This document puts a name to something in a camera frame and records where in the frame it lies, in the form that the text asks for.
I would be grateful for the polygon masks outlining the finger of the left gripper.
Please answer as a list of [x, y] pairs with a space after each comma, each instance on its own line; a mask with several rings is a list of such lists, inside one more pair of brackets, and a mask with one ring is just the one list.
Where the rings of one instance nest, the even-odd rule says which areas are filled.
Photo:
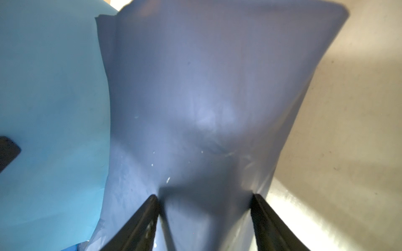
[[21, 148], [10, 138], [0, 139], [0, 172], [2, 172], [21, 153]]

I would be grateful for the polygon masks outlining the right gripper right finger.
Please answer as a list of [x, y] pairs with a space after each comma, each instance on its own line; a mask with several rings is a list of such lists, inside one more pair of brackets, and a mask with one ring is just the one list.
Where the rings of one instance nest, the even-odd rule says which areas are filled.
[[258, 251], [309, 251], [260, 194], [250, 210]]

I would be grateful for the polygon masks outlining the light blue wrapping paper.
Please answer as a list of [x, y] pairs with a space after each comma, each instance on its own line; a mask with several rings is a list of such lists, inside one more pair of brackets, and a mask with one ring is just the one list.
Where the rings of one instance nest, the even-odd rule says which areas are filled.
[[150, 195], [155, 251], [247, 251], [327, 1], [1, 1], [1, 250], [99, 251]]

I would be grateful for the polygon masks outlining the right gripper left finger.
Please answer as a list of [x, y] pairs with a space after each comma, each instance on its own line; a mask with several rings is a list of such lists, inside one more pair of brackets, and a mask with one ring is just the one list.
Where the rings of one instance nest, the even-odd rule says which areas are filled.
[[159, 214], [158, 197], [150, 195], [101, 251], [151, 251]]

